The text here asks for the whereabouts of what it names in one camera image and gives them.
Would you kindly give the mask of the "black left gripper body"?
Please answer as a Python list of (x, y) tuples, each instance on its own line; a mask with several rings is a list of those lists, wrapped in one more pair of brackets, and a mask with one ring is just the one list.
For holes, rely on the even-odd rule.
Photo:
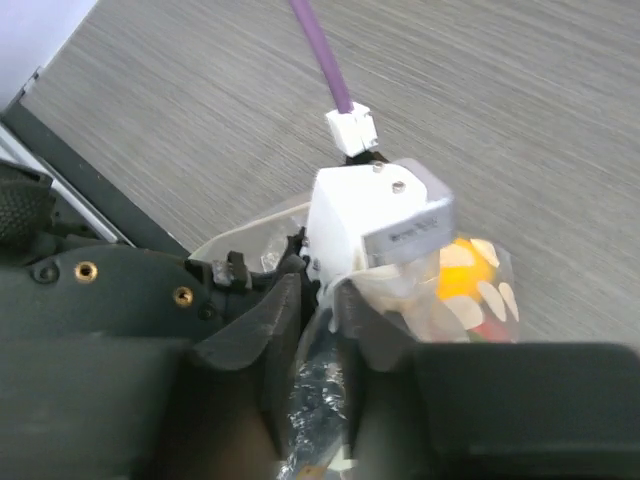
[(184, 268), (205, 288), (204, 310), (248, 310), (287, 274), (300, 276), (302, 308), (314, 310), (320, 284), (307, 274), (307, 245), (304, 227), (240, 227), (196, 249)]

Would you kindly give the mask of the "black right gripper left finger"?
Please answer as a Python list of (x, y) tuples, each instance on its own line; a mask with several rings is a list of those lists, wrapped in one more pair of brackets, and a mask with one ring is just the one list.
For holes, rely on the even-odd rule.
[(196, 345), (1, 345), (5, 479), (272, 479), (287, 449), (301, 281)]

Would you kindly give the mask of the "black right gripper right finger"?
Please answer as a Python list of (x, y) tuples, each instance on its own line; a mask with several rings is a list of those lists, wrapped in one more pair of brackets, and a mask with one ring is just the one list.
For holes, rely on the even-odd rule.
[(610, 343), (421, 343), (335, 294), (357, 479), (635, 479), (639, 354)]

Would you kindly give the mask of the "clear zip top bag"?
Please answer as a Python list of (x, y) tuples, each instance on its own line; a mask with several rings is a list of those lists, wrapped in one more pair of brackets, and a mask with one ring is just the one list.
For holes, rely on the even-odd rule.
[[(309, 207), (307, 197), (295, 197), (240, 227), (304, 227)], [(440, 252), (423, 280), (403, 267), (390, 266), (371, 274), (357, 273), (355, 284), (379, 313), (407, 328), (419, 341), (514, 343), (520, 317), (511, 260), (505, 250), (492, 244), (499, 266), (491, 283), (478, 285), (479, 301), (467, 296), (438, 298)], [(288, 414), (289, 455), (277, 474), (280, 479), (348, 479), (354, 468), (340, 432), (346, 424), (344, 375), (338, 365), (337, 324), (327, 292), (321, 287), (316, 295), (322, 306), (320, 318), (298, 356)]]

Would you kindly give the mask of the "yellow fake lemon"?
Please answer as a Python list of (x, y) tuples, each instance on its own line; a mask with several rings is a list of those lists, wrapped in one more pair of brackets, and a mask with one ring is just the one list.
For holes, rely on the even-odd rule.
[(499, 266), (494, 245), (484, 239), (458, 237), (440, 250), (437, 296), (444, 301), (467, 296), (479, 301), (478, 285), (491, 283)]

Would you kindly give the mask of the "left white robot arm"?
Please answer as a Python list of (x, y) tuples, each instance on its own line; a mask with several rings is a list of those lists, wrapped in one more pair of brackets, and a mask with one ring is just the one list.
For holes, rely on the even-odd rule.
[(273, 273), (247, 271), (238, 252), (216, 279), (213, 264), (98, 239), (56, 212), (49, 176), (1, 164), (1, 337), (108, 335), (201, 341), (255, 307), (281, 278), (307, 324), (317, 291), (293, 248)]

